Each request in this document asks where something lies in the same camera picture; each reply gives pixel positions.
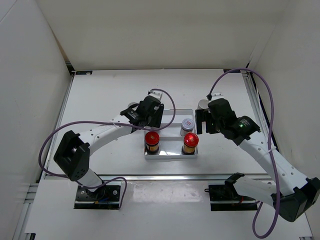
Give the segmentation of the right black table label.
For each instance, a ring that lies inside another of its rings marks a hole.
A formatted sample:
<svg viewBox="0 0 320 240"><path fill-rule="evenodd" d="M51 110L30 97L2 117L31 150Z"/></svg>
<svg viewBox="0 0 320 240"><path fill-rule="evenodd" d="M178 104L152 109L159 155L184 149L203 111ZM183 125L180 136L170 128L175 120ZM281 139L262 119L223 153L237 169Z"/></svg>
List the right black table label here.
<svg viewBox="0 0 320 240"><path fill-rule="evenodd" d="M239 70L239 69L223 69L223 72L224 72L224 73L231 73L231 74L233 74L233 73L241 73L241 70Z"/></svg>

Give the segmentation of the aluminium rail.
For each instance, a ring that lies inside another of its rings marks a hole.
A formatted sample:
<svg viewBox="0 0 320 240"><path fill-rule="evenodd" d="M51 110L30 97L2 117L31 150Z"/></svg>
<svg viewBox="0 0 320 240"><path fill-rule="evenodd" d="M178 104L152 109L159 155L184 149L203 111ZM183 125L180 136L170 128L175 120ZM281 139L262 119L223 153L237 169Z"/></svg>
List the aluminium rail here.
<svg viewBox="0 0 320 240"><path fill-rule="evenodd" d="M241 71L245 87L249 96L250 104L253 108L254 116L257 124L260 126L261 132L265 135L265 138L269 137L270 121L267 116L266 109L262 102L254 74L249 71Z"/></svg>
<svg viewBox="0 0 320 240"><path fill-rule="evenodd" d="M39 183L41 180L45 179L47 175L53 176L53 177L55 177L57 175L58 178L64 178L63 174L48 173L48 165L50 163L50 157L51 157L53 145L55 144L55 140L56 140L56 137L55 137L56 132L54 132L54 131L57 130L61 126L62 118L63 118L66 104L67 104L67 101L68 101L68 98L70 95L70 91L72 88L74 77L75 77L75 73L73 72L70 76L70 81L68 83L66 92L63 96L62 105L61 105L60 110L58 112L58 117L57 117L57 121L54 126L54 129L53 129L53 132L50 133L49 136L45 138L43 144L40 147L39 154L37 157L37 163L40 168L40 173L39 173L39 177L38 177L36 183Z"/></svg>
<svg viewBox="0 0 320 240"><path fill-rule="evenodd" d="M187 174L187 175L124 175L127 181L222 181L228 179L231 174ZM104 181L118 177L117 175L100 175ZM246 174L245 177L254 180L271 180L267 174ZM43 175L41 180L67 180L67 178Z"/></svg>

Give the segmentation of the left black table label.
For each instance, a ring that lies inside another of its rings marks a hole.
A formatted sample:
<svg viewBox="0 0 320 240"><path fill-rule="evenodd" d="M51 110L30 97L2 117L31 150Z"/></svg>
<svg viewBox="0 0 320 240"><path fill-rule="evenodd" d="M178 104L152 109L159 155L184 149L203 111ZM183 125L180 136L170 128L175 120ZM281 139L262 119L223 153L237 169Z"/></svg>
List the left black table label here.
<svg viewBox="0 0 320 240"><path fill-rule="evenodd" d="M82 71L76 71L75 75L92 75L92 70L82 70Z"/></svg>

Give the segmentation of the white-lid small jar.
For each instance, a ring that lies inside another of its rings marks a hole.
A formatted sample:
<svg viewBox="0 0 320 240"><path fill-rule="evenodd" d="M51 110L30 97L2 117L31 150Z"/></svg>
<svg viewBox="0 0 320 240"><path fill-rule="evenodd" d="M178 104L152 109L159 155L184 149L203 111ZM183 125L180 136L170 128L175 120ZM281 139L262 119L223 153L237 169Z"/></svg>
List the white-lid small jar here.
<svg viewBox="0 0 320 240"><path fill-rule="evenodd" d="M185 136L188 133L191 133L195 128L195 123L190 118L185 118L181 123L180 135Z"/></svg>

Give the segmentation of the front aluminium rail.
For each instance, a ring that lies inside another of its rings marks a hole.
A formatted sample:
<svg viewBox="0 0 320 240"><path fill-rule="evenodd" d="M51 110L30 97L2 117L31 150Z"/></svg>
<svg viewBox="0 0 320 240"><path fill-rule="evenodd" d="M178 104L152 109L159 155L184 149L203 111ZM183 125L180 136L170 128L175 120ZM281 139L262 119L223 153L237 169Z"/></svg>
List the front aluminium rail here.
<svg viewBox="0 0 320 240"><path fill-rule="evenodd" d="M228 179L231 174L187 174L187 175L124 175L127 181L222 181ZM104 181L118 177L117 175L100 175ZM254 180L271 180L267 174L246 174L245 177ZM67 180L67 178L43 175L41 180Z"/></svg>

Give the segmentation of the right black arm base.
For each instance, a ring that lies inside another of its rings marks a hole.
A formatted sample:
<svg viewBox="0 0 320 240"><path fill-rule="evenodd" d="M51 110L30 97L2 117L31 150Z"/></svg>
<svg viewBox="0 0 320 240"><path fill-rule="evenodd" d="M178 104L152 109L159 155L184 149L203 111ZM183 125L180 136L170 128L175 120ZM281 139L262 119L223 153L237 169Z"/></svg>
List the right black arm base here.
<svg viewBox="0 0 320 240"><path fill-rule="evenodd" d="M245 175L236 172L227 178L223 184L210 184L204 189L209 194L210 210L212 212L256 211L259 201L254 198L239 195L234 184Z"/></svg>

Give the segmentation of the black table label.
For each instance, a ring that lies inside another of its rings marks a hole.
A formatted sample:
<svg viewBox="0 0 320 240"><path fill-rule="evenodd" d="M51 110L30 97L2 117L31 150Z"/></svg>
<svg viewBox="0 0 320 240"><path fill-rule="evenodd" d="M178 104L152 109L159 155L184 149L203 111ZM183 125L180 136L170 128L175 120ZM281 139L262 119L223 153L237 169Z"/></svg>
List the black table label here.
<svg viewBox="0 0 320 240"><path fill-rule="evenodd" d="M82 70L82 71L76 71L75 75L92 75L92 70Z"/></svg>
<svg viewBox="0 0 320 240"><path fill-rule="evenodd" d="M223 72L224 72L224 73L231 73L231 74L233 74L233 73L241 73L241 70L239 70L239 69L223 69Z"/></svg>

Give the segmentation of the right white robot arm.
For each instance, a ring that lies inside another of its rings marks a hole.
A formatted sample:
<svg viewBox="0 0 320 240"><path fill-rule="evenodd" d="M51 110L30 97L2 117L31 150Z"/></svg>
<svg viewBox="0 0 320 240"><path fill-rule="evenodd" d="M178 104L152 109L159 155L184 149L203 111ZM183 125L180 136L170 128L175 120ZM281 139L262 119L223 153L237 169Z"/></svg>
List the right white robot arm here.
<svg viewBox="0 0 320 240"><path fill-rule="evenodd" d="M260 127L248 116L237 117L226 99L218 98L207 108L197 109L195 121L197 134L222 134L247 152L275 182L268 185L237 172L224 182L227 198L245 196L263 202L278 209L277 213L288 222L294 222L315 204L320 180L308 178L272 150Z"/></svg>

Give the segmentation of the red-lid sauce jar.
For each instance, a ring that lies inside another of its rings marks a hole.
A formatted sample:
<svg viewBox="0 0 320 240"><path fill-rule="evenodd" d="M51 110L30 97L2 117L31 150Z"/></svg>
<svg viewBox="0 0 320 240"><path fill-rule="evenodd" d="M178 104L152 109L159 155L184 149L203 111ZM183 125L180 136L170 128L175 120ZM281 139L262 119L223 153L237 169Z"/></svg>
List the red-lid sauce jar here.
<svg viewBox="0 0 320 240"><path fill-rule="evenodd" d="M187 133L183 139L182 153L184 155L193 155L196 151L196 147L199 144L199 137L193 133Z"/></svg>
<svg viewBox="0 0 320 240"><path fill-rule="evenodd" d="M150 154L159 150L160 136L156 131L148 131L144 136L144 148Z"/></svg>

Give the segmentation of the right aluminium rail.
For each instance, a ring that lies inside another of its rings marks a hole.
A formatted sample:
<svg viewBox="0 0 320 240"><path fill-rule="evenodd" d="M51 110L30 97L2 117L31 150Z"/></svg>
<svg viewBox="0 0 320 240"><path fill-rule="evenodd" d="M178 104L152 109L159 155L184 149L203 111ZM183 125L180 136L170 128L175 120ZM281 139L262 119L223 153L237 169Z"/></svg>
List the right aluminium rail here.
<svg viewBox="0 0 320 240"><path fill-rule="evenodd" d="M265 135L265 138L269 137L270 121L267 116L266 109L262 102L254 74L249 71L241 71L245 87L249 96L250 104L253 108L254 116L257 124L260 126L261 132Z"/></svg>

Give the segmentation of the silver-lid shaker bottle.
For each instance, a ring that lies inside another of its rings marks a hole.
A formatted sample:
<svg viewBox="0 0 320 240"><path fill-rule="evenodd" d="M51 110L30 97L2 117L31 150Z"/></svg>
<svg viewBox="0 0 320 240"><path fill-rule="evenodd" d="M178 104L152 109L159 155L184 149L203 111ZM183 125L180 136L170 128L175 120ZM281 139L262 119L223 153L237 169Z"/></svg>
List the silver-lid shaker bottle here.
<svg viewBox="0 0 320 240"><path fill-rule="evenodd" d="M131 102L128 104L128 107L129 108L133 108L137 103L136 102Z"/></svg>
<svg viewBox="0 0 320 240"><path fill-rule="evenodd" d="M205 110L208 109L208 104L210 103L207 99L201 99L197 104L197 110Z"/></svg>

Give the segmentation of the white plastic organizer tray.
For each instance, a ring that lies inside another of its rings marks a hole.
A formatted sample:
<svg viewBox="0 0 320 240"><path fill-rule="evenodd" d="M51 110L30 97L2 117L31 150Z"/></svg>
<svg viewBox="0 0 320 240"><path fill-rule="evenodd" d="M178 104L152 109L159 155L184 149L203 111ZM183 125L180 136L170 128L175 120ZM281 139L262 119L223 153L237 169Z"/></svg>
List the white plastic organizer tray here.
<svg viewBox="0 0 320 240"><path fill-rule="evenodd" d="M158 131L159 149L156 153L149 153L144 150L144 157L147 160L169 161L171 159L195 159L198 156L198 148L193 154L184 154L184 136L180 134L182 123L185 119L195 121L192 109L177 109L173 122L163 130Z"/></svg>

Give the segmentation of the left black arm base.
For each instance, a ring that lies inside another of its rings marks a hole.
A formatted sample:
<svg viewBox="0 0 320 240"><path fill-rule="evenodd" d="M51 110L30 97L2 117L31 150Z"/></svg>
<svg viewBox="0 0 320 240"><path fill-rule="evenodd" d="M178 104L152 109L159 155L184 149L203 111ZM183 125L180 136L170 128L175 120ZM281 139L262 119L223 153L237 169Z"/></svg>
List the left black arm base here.
<svg viewBox="0 0 320 240"><path fill-rule="evenodd" d="M122 203L122 179L107 181L107 184L91 191L78 186L73 208L77 210L119 210Z"/></svg>

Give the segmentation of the left aluminium rail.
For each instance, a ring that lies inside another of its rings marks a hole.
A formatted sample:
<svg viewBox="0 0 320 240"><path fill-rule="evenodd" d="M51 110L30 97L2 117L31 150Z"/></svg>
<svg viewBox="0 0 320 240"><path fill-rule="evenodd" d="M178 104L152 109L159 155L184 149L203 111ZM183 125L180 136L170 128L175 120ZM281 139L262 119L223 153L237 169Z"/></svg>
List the left aluminium rail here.
<svg viewBox="0 0 320 240"><path fill-rule="evenodd" d="M43 144L40 147L39 154L37 157L37 163L40 168L40 173L39 173L39 177L38 177L36 183L39 183L41 180L45 179L47 175L53 176L53 177L55 177L57 175L58 178L64 178L63 174L48 173L48 165L50 163L50 157L51 157L53 145L55 144L55 140L56 140L56 137L55 137L56 132L54 132L54 131L57 130L61 126L62 118L63 118L66 104L67 104L67 101L68 101L68 98L70 95L70 91L72 88L74 77L75 77L75 73L73 72L70 76L70 81L68 83L66 92L63 96L62 105L61 105L60 110L58 112L58 117L57 117L57 121L54 126L54 129L53 129L53 132L50 133L49 136L45 138Z"/></svg>

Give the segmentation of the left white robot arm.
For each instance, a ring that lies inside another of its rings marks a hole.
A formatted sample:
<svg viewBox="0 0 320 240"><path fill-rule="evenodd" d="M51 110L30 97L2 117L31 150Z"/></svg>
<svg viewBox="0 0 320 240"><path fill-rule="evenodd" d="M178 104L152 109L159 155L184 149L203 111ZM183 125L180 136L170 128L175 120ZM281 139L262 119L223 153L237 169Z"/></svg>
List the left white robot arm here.
<svg viewBox="0 0 320 240"><path fill-rule="evenodd" d="M164 104L162 93L152 90L137 105L120 112L107 124L81 133L66 132L54 154L54 161L72 182L87 188L93 200L100 200L105 194L102 179L89 167L90 156L120 137L130 135L145 127L161 126Z"/></svg>

